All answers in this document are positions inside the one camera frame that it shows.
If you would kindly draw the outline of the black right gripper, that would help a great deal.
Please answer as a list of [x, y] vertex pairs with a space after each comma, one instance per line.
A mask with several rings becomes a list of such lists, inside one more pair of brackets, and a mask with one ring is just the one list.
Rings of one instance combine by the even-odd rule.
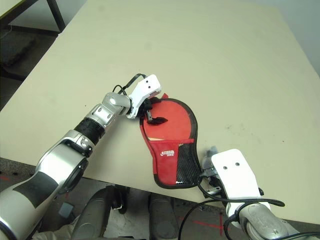
[[205, 181], [205, 192], [209, 195], [217, 196], [221, 193], [221, 183], [217, 170], [212, 163], [212, 156], [218, 153], [216, 146], [210, 147], [202, 160], [202, 179]]

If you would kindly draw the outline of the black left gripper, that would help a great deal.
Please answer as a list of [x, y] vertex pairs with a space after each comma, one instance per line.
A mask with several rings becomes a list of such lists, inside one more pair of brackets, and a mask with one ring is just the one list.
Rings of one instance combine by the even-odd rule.
[[143, 112], [144, 112], [144, 115], [147, 119], [147, 123], [150, 124], [150, 125], [160, 125], [160, 124], [163, 124], [165, 122], [167, 122], [167, 119], [164, 118], [164, 117], [156, 117], [156, 118], [153, 118], [152, 117], [152, 114], [151, 114], [151, 110], [152, 110], [152, 104], [157, 104], [157, 103], [160, 103], [162, 100], [160, 98], [157, 98], [157, 97], [152, 97], [150, 99], [146, 99], [144, 102], [143, 102]]

